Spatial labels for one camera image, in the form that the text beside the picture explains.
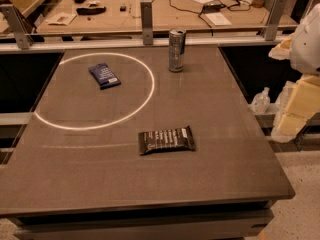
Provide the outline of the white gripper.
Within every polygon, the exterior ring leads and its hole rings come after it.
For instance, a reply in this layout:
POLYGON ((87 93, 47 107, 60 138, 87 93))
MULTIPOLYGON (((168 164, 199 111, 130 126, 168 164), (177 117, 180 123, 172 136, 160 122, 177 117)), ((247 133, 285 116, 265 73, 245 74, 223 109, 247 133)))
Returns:
MULTIPOLYGON (((291 67, 302 74, 320 74, 320 4, 268 56, 276 60, 290 58, 291 67)), ((320 111, 320 77, 303 75, 296 83, 286 85, 279 98, 271 138, 287 143, 320 111)))

